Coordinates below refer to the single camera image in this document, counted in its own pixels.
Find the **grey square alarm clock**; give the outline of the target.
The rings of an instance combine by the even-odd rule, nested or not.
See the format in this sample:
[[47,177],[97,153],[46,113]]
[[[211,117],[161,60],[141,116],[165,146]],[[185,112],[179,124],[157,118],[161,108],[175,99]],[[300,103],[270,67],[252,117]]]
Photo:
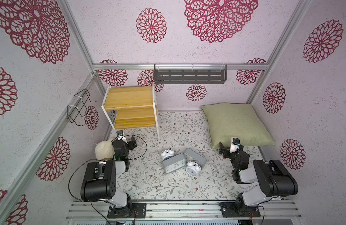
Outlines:
[[206,158],[204,158],[203,156],[201,156],[200,154],[198,154],[197,152],[193,151],[190,148],[187,148],[183,155],[186,158],[186,162],[195,162],[197,164],[199,164],[201,167],[204,167],[206,164]]
[[178,169],[185,167],[186,164],[186,158],[183,155],[183,153],[178,154],[162,162],[165,173],[172,173]]

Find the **wooden two-tier white-frame shelf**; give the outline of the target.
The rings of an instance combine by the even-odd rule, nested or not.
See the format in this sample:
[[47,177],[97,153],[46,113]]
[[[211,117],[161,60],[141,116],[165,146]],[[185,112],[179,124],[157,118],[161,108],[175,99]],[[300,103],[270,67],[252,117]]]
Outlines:
[[118,87],[108,86],[102,109],[114,131],[127,128],[156,127],[160,139],[159,115],[155,85]]

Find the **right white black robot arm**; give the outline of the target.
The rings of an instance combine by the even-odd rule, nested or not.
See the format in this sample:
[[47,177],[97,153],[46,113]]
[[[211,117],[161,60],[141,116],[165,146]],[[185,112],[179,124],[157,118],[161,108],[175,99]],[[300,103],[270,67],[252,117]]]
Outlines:
[[277,197],[288,197],[298,193],[298,184],[279,160],[254,160],[249,167],[250,155],[238,138],[233,138],[230,147],[219,143],[219,154],[230,159],[232,177],[238,184],[258,185],[240,193],[234,202],[219,203],[223,217],[260,217],[259,207]]

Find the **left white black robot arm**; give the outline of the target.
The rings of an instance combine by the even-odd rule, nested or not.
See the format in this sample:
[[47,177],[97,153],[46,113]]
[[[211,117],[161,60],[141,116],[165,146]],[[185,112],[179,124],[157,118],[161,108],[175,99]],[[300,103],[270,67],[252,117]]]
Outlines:
[[81,187],[81,199],[103,201],[110,206],[109,218],[127,218],[133,215],[133,204],[127,193],[117,189],[117,176],[129,170],[129,151],[137,147],[136,140],[118,138],[101,141],[95,147],[97,162],[87,164]]

